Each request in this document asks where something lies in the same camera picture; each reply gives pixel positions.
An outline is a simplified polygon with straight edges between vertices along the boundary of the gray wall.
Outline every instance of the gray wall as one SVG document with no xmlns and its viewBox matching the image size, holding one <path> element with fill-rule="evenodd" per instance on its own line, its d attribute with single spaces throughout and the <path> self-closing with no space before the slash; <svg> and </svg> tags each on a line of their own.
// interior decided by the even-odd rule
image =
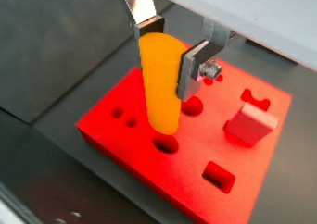
<svg viewBox="0 0 317 224">
<path fill-rule="evenodd" d="M 0 0 L 0 107 L 32 122 L 128 37 L 119 0 Z"/>
</svg>

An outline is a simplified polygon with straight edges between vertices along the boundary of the table surface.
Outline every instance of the table surface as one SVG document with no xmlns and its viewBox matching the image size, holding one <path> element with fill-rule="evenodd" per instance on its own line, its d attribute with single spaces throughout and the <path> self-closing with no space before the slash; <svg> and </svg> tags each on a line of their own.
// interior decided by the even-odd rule
<svg viewBox="0 0 317 224">
<path fill-rule="evenodd" d="M 189 44 L 202 39 L 202 19 L 197 15 L 180 6 L 172 6 L 163 16 L 167 33 Z M 136 45 L 129 40 L 56 102 L 30 128 L 121 193 L 156 222 L 191 223 L 188 218 L 84 142 L 74 128 L 80 117 L 136 65 L 136 55 Z M 288 117 L 250 223 L 315 223 L 317 73 L 246 43 L 243 38 L 228 44 L 219 58 L 292 96 Z"/>
</svg>

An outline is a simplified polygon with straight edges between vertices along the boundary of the screw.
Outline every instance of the screw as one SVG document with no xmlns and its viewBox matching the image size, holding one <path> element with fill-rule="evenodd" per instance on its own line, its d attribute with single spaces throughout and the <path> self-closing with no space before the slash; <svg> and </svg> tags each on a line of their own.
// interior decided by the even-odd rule
<svg viewBox="0 0 317 224">
<path fill-rule="evenodd" d="M 207 60 L 199 65 L 199 73 L 203 77 L 215 80 L 220 75 L 223 68 L 215 63 L 214 60 Z"/>
</svg>

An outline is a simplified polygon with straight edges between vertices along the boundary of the hole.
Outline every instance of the hole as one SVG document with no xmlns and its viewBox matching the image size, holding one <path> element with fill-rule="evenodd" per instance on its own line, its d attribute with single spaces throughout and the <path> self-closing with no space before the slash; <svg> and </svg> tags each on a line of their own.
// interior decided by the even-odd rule
<svg viewBox="0 0 317 224">
<path fill-rule="evenodd" d="M 203 79 L 203 83 L 204 83 L 207 86 L 210 86 L 210 85 L 212 84 L 212 80 L 208 79 L 208 78 L 204 78 L 204 79 Z"/>
<path fill-rule="evenodd" d="M 270 103 L 271 103 L 270 100 L 266 98 L 262 100 L 256 100 L 252 97 L 251 90 L 247 88 L 242 91 L 240 99 L 243 100 L 243 102 L 250 103 L 252 106 L 255 106 L 256 108 L 259 108 L 263 111 L 267 111 L 267 109 L 270 107 Z"/>
<path fill-rule="evenodd" d="M 133 117 L 131 117 L 131 118 L 128 118 L 128 119 L 125 120 L 125 126 L 127 126 L 128 128 L 135 127 L 136 124 L 137 124 L 137 120 L 136 120 Z"/>
<path fill-rule="evenodd" d="M 119 118 L 124 113 L 124 110 L 120 107 L 113 107 L 111 111 L 111 115 L 113 118 Z"/>
<path fill-rule="evenodd" d="M 181 103 L 180 110 L 184 115 L 189 117 L 196 117 L 202 114 L 203 112 L 203 103 L 200 99 L 195 96 L 192 96 L 187 102 Z"/>
<path fill-rule="evenodd" d="M 177 151 L 177 141 L 172 135 L 157 134 L 153 137 L 152 143 L 164 154 L 173 154 Z"/>
<path fill-rule="evenodd" d="M 211 161 L 208 161 L 203 171 L 203 178 L 218 187 L 223 193 L 230 193 L 235 176 Z"/>
<path fill-rule="evenodd" d="M 223 75 L 219 75 L 216 78 L 215 78 L 216 81 L 223 81 Z"/>
</svg>

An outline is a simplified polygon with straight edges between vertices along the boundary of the dark gray table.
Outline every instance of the dark gray table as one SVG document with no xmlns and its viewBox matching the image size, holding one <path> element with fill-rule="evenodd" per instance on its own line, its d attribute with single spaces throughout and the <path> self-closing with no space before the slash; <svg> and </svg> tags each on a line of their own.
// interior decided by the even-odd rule
<svg viewBox="0 0 317 224">
<path fill-rule="evenodd" d="M 172 6 L 163 15 L 167 19 L 167 33 L 189 44 L 196 43 L 202 38 L 200 17 L 179 6 Z M 112 223 L 145 223 L 152 219 L 159 223 L 191 223 L 185 216 L 84 142 L 74 128 L 74 122 L 136 65 L 136 54 L 136 45 L 128 41 L 32 125 L 21 124 L 5 112 L 1 112 L 1 129 L 9 124 L 8 132 L 2 134 L 8 136 L 9 133 L 20 131 L 17 142 L 16 136 L 8 136 L 5 139 L 2 150 L 8 152 L 9 159 L 1 157 L 1 166 L 10 165 L 13 169 L 0 169 L 1 180 L 12 192 L 17 193 L 25 206 L 30 206 L 30 211 L 38 219 L 45 220 L 45 223 L 60 218 L 60 215 L 64 215 L 66 223 L 77 223 L 77 219 L 66 216 L 77 211 L 74 208 L 81 208 L 81 217 L 93 218 L 89 219 L 93 222 L 80 223 L 108 223 L 107 218 L 112 219 L 112 214 L 119 216 Z M 247 44 L 243 38 L 230 44 L 220 53 L 220 58 L 292 95 L 290 114 L 250 223 L 315 223 L 317 73 L 267 50 Z M 29 131 L 37 134 L 33 140 L 29 139 Z M 9 143 L 18 144 L 25 149 L 21 150 L 21 155 L 8 151 Z M 37 182 L 38 198 L 45 199 L 42 203 L 46 204 L 56 202 L 58 208 L 54 208 L 54 205 L 45 205 L 42 208 L 42 203 L 32 200 L 29 195 L 26 185 L 32 174 L 37 174 L 36 165 L 29 165 L 32 169 L 26 175 L 22 171 L 24 166 L 20 164 L 20 160 L 26 163 L 26 158 L 20 156 L 24 156 L 29 149 L 34 149 L 29 163 L 41 160 L 37 161 L 38 166 L 45 164 L 49 171 L 42 175 L 45 168 L 44 166 L 42 169 L 40 168 L 38 179 L 42 182 Z M 74 180 L 80 180 L 78 186 L 69 189 Z M 113 198 L 115 191 L 109 191 L 108 186 L 125 198 L 120 195 Z M 68 195 L 69 199 L 64 200 L 62 196 L 46 195 L 46 193 L 58 193 L 58 191 L 65 196 Z M 125 199 L 141 212 L 133 205 L 117 205 L 127 203 Z M 101 208 L 103 202 L 109 208 L 107 213 Z"/>
</svg>

